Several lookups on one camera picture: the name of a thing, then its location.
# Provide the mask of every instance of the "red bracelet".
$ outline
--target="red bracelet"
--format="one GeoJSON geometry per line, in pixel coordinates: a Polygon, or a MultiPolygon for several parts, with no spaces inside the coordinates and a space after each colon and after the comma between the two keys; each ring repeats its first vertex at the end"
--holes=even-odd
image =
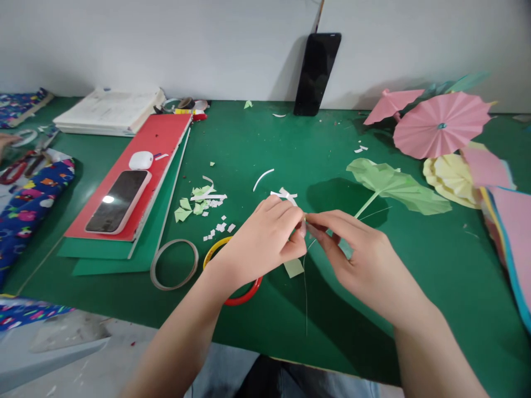
{"type": "MultiPolygon", "coordinates": [[[[214,254],[214,252],[220,247],[222,247],[224,244],[226,244],[229,240],[231,240],[231,238],[232,237],[223,238],[220,241],[216,242],[214,246],[210,248],[209,252],[205,256],[205,260],[203,261],[203,269],[205,269],[206,264],[208,264],[209,261],[212,259],[212,255],[214,254]]],[[[260,287],[260,284],[262,283],[263,278],[264,277],[261,276],[256,281],[254,281],[253,286],[243,296],[227,299],[227,301],[225,301],[225,305],[233,307],[249,301],[251,297],[253,297],[254,294],[257,292],[258,288],[260,287]]]]}

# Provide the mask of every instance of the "hand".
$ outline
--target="hand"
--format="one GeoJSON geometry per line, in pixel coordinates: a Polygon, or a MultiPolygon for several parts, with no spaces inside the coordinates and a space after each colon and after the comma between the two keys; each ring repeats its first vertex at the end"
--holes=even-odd
{"type": "Polygon", "coordinates": [[[305,228],[298,228],[304,213],[278,196],[263,200],[209,267],[222,270],[233,292],[306,253],[305,228]]]}
{"type": "Polygon", "coordinates": [[[18,135],[0,133],[0,148],[4,148],[6,145],[13,144],[21,139],[22,137],[18,135]]]}
{"type": "Polygon", "coordinates": [[[339,210],[307,214],[306,221],[337,280],[394,327],[411,330],[434,307],[383,232],[339,210]],[[333,231],[332,237],[323,232],[327,228],[333,231]],[[354,250],[350,259],[338,246],[341,238],[354,250]]]}

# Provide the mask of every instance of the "phone screen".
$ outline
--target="phone screen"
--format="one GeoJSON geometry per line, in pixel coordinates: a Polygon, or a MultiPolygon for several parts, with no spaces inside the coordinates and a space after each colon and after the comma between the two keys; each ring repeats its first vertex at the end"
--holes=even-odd
{"type": "Polygon", "coordinates": [[[90,232],[116,231],[147,175],[146,170],[122,171],[85,229],[90,232]]]}
{"type": "Polygon", "coordinates": [[[336,59],[341,33],[312,33],[306,42],[293,113],[315,116],[336,59]]]}

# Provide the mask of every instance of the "blue floral cloth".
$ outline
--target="blue floral cloth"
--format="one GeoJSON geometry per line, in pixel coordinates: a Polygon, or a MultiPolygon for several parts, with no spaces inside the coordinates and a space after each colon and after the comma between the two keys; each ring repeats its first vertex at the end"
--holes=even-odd
{"type": "Polygon", "coordinates": [[[41,88],[36,93],[0,94],[0,128],[13,128],[19,117],[38,105],[48,96],[48,91],[41,88]]]}
{"type": "Polygon", "coordinates": [[[0,332],[43,321],[74,309],[23,297],[11,298],[0,295],[0,332]]]}
{"type": "Polygon", "coordinates": [[[24,252],[55,200],[73,179],[73,159],[52,163],[15,192],[0,213],[0,289],[9,269],[24,252]]]}

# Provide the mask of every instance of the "white paper stack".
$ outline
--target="white paper stack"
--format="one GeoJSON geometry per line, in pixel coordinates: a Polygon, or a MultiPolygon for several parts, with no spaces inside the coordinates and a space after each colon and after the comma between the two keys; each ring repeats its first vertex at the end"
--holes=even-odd
{"type": "Polygon", "coordinates": [[[154,113],[153,106],[165,100],[160,88],[143,92],[98,88],[54,123],[65,133],[131,136],[154,113]]]}

